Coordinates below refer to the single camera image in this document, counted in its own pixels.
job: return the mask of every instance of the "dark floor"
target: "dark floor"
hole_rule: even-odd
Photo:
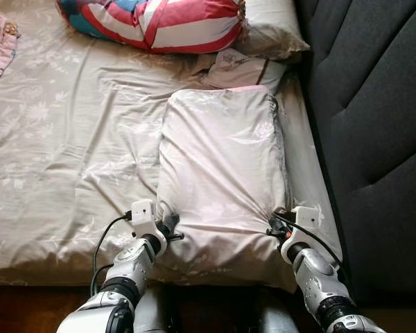
[[[247,298],[243,290],[228,291],[228,297],[241,294],[239,297]],[[215,301],[216,293],[225,295],[223,291],[210,292],[211,296],[207,298],[203,310],[205,313],[202,323],[200,313],[193,306],[200,301],[200,296],[193,296],[196,293],[192,293],[190,289],[180,295],[186,301],[176,302],[175,306],[181,313],[186,314],[182,318],[185,332],[207,332],[207,323],[210,323],[208,330],[211,332],[231,332],[225,327],[225,319],[239,319],[243,315],[241,312],[246,310],[243,305],[238,304],[231,312],[228,305],[221,305]],[[55,332],[62,319],[81,305],[87,297],[88,288],[84,287],[0,287],[0,333]],[[319,332],[314,320],[304,310],[298,295],[284,294],[282,297],[300,332]],[[212,320],[209,316],[216,311],[221,313],[222,318],[216,317],[216,320]],[[388,333],[416,332],[416,309],[366,309],[364,313]]]

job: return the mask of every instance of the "pillow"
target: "pillow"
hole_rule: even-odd
[[[290,209],[278,107],[265,87],[184,89],[166,104],[159,147],[159,216],[180,215],[151,278],[177,284],[266,284],[294,290],[278,241],[266,235]]]
[[[81,33],[153,53],[209,53],[241,34],[241,0],[56,0]]]
[[[265,85],[276,94],[286,65],[261,58],[250,58],[234,49],[217,54],[216,62],[203,77],[202,83],[215,88],[234,88]]]
[[[302,39],[293,0],[246,0],[248,38],[234,48],[247,56],[288,59],[310,46]]]

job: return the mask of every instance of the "wire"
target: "wire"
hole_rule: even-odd
[[[299,229],[300,231],[302,231],[304,234],[307,234],[308,236],[310,236],[311,238],[315,239],[320,245],[322,245],[325,250],[327,250],[327,252],[333,257],[333,259],[338,263],[341,271],[342,271],[342,275],[345,279],[345,281],[347,281],[347,283],[350,283],[349,280],[349,276],[347,274],[347,272],[345,271],[342,262],[339,260],[338,256],[332,251],[332,249],[330,249],[330,247],[328,245],[326,245],[326,243],[321,240],[318,236],[316,236],[315,234],[313,234],[312,232],[309,232],[308,230],[304,229],[303,227],[301,227],[300,225],[297,225],[296,223],[293,223],[287,219],[285,219],[283,216],[281,216],[278,213],[273,213],[273,215],[275,216],[276,219],[279,219],[282,222],[285,222],[288,225],[293,226],[294,228]]]
[[[101,271],[103,271],[104,269],[111,268],[113,266],[114,266],[114,264],[105,265],[105,266],[100,267],[96,272],[94,272],[94,274],[92,276],[92,280],[91,280],[91,288],[89,290],[89,294],[91,295],[91,297],[98,293],[98,290],[97,290],[98,274],[100,274]]]
[[[124,220],[127,218],[127,214],[125,214],[124,216],[118,217],[117,219],[113,220],[113,222],[111,222],[105,229],[105,231],[103,232],[102,236],[100,237],[100,239],[98,240],[96,249],[94,250],[94,254],[92,255],[92,273],[95,273],[97,271],[97,252],[98,249],[100,248],[100,245],[102,245],[103,239],[105,238],[106,234],[108,233],[108,231],[110,231],[110,228],[117,222],[120,220]]]

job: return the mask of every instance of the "striped pillow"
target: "striped pillow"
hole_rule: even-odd
[[[211,53],[242,31],[243,0],[56,0],[81,33],[153,53]]]

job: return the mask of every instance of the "wooden floor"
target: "wooden floor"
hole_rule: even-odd
[[[67,314],[86,301],[88,292],[88,288],[84,287],[0,287],[0,333],[53,333]],[[302,299],[298,296],[286,296],[284,304],[299,331],[319,333],[315,321],[305,311]],[[198,325],[200,327],[200,315],[192,316],[193,310],[188,306],[177,306],[181,312],[187,313],[182,321],[184,332],[201,332],[195,328]],[[240,309],[235,314],[223,311],[225,318],[241,315]],[[364,314],[388,333],[416,333],[416,309],[366,309]],[[225,326],[215,327],[215,324],[211,326],[212,332],[232,332]]]

